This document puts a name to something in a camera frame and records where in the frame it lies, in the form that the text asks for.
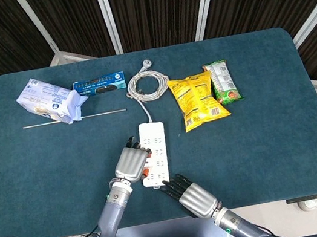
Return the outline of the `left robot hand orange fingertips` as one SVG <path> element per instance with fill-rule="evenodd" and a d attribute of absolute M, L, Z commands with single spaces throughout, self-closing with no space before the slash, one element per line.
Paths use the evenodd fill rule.
<path fill-rule="evenodd" d="M 141 147 L 134 136 L 130 136 L 122 149 L 117 166 L 115 177 L 135 183 L 141 179 L 146 159 L 151 155 L 150 148 Z"/>

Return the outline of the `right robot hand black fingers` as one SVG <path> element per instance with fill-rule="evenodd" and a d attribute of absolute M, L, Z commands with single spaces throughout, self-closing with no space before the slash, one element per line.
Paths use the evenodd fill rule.
<path fill-rule="evenodd" d="M 168 197 L 176 200 L 194 218 L 215 218 L 222 209 L 222 202 L 213 194 L 192 182 L 182 174 L 175 174 L 169 181 L 162 181 L 160 190 Z"/>

